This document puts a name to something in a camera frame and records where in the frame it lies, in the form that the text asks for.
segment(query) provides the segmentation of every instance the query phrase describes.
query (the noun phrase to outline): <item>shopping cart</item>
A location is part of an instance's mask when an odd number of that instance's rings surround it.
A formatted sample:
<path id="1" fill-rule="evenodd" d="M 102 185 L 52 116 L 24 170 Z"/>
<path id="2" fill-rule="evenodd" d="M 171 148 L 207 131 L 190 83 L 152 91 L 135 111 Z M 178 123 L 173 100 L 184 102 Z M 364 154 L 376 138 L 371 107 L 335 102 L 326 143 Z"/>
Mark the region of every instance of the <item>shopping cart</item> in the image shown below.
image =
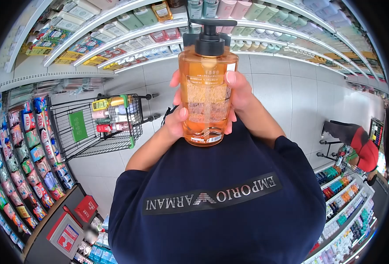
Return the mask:
<path id="1" fill-rule="evenodd" d="M 135 141 L 143 133 L 142 124 L 152 122 L 161 116 L 154 114 L 144 119 L 141 99 L 150 100 L 158 95 L 157 93 L 145 96 L 98 94 L 96 98 L 58 104 L 51 104 L 51 100 L 48 98 L 47 109 L 51 119 L 50 123 L 64 161 L 133 148 Z M 97 125 L 100 122 L 98 119 L 92 118 L 92 103 L 100 99 L 114 97 L 122 97 L 124 104 L 108 105 L 109 124 L 127 123 L 128 128 L 121 131 L 98 132 Z"/>

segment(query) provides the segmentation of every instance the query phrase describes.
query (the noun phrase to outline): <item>person in red shirt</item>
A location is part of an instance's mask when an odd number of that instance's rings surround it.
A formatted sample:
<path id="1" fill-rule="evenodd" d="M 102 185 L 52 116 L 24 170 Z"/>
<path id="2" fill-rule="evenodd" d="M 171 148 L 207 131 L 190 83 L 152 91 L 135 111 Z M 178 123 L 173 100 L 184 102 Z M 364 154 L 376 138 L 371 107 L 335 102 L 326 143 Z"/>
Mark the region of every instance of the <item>person in red shirt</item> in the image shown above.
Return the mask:
<path id="1" fill-rule="evenodd" d="M 334 138 L 338 138 L 342 143 L 351 146 L 356 151 L 358 157 L 351 159 L 349 163 L 359 167 L 364 172 L 369 172 L 367 181 L 370 183 L 376 175 L 379 150 L 369 139 L 369 134 L 363 127 L 331 120 L 324 122 L 322 138 L 325 132 L 328 132 Z"/>

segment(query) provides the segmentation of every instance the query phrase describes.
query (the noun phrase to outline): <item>barcode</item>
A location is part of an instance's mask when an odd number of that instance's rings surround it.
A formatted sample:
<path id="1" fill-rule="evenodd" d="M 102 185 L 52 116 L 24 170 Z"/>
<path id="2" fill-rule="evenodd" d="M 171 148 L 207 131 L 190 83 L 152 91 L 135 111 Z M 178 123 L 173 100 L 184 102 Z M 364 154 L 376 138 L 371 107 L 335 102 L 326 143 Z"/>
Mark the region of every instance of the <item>barcode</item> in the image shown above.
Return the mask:
<path id="1" fill-rule="evenodd" d="M 214 137 L 214 138 L 210 138 L 210 139 L 209 139 L 209 143 L 212 143 L 212 142 L 215 142 L 215 141 L 217 141 L 217 140 L 220 140 L 221 137 L 222 137 L 222 135 L 216 136 L 216 137 Z"/>

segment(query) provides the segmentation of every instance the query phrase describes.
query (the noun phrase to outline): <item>gray pants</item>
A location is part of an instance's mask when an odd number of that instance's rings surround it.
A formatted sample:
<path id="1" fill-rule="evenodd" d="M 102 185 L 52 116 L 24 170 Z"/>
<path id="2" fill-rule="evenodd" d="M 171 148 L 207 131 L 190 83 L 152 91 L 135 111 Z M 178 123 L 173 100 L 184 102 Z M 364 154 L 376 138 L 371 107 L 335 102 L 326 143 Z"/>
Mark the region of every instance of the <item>gray pants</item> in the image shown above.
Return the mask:
<path id="1" fill-rule="evenodd" d="M 325 121 L 324 131 L 329 132 L 332 137 L 339 139 L 345 145 L 350 146 L 354 134 L 359 127 L 360 126 L 356 124 L 346 124 L 331 120 L 330 122 Z"/>

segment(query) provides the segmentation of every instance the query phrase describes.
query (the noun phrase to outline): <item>navy t-shirt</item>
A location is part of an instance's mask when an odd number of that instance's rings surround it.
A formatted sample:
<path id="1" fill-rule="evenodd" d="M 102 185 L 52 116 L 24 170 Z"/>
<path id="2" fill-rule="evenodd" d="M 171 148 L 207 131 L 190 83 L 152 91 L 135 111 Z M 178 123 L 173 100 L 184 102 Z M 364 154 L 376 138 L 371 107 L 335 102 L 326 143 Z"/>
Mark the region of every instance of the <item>navy t-shirt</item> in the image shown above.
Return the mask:
<path id="1" fill-rule="evenodd" d="M 123 172 L 108 238 L 118 263 L 300 264 L 325 215 L 297 144 L 271 149 L 238 121 L 215 146 L 181 138 L 149 172 Z"/>

